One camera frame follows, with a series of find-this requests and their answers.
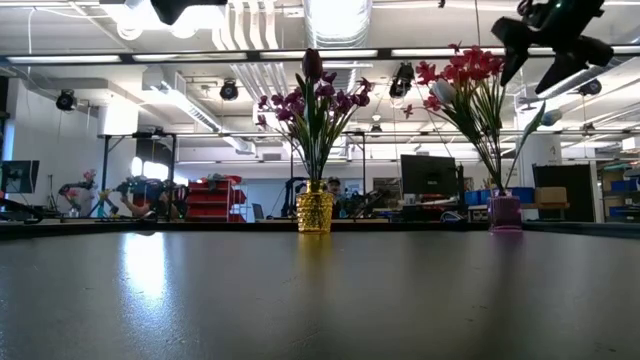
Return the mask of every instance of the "blue bin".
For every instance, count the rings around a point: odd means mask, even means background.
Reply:
[[[638,191],[638,180],[619,180],[611,182],[611,191]]]
[[[464,193],[464,202],[469,206],[480,205],[480,192],[467,191]]]
[[[478,205],[487,205],[489,203],[489,198],[491,197],[490,190],[479,190],[480,193],[480,204]]]
[[[520,198],[521,204],[534,204],[536,202],[536,190],[534,188],[509,188],[511,196]]]

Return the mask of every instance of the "cardboard box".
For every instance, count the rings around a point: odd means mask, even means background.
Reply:
[[[567,202],[567,188],[536,188],[536,204],[558,204]]]

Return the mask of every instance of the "table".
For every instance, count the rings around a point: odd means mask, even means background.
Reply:
[[[638,359],[638,259],[538,232],[0,242],[0,359]]]

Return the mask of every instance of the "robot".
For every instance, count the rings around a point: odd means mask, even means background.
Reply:
[[[604,14],[603,3],[604,0],[549,0],[544,4],[533,4],[533,0],[522,0],[518,5],[522,20],[498,19],[491,32],[505,46],[500,85],[505,86],[524,65],[533,44],[549,46],[556,54],[553,65],[538,84],[536,94],[587,69],[587,63],[606,66],[613,58],[613,48],[598,39],[581,35],[591,19]]]

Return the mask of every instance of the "gold vase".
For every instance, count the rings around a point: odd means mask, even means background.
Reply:
[[[324,181],[307,180],[307,193],[297,198],[298,231],[328,233],[331,231],[333,195],[323,192]]]

